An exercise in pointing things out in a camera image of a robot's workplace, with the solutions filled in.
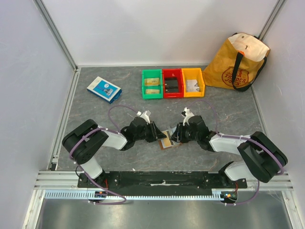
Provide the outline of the brown leather card holder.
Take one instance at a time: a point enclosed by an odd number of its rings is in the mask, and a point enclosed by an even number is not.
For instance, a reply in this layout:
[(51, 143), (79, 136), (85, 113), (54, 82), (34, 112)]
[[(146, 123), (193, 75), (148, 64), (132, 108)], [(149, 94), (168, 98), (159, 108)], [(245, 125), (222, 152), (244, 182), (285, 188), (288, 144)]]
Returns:
[(175, 130), (176, 127), (162, 131), (162, 133), (165, 134), (166, 138), (159, 140), (159, 145), (161, 150), (165, 150), (181, 145), (181, 143), (177, 143), (171, 139), (171, 135), (175, 132)]

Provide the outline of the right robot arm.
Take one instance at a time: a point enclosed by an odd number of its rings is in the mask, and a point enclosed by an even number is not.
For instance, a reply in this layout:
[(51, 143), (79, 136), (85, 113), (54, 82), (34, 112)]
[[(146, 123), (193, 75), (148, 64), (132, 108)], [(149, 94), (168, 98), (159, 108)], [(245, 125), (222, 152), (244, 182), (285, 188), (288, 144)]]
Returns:
[(218, 176), (219, 184), (225, 188), (241, 178), (256, 178), (267, 183), (288, 163), (285, 154), (264, 133), (223, 136), (210, 131), (200, 115), (189, 118), (185, 124), (178, 123), (171, 139), (177, 143), (195, 141), (202, 149), (211, 152), (240, 155), (242, 161), (229, 163)]

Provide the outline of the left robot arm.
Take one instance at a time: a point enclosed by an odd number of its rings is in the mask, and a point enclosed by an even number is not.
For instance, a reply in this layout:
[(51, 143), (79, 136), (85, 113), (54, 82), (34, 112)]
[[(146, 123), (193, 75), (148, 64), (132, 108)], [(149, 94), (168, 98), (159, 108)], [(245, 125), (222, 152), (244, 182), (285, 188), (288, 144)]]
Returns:
[(89, 183), (94, 187), (101, 187), (105, 176), (95, 154), (102, 146), (126, 151), (136, 141), (145, 140), (151, 143), (165, 138), (166, 135), (149, 118), (136, 117), (119, 132), (100, 127), (95, 121), (88, 119), (63, 138), (62, 146), (69, 152), (70, 159), (89, 176)]

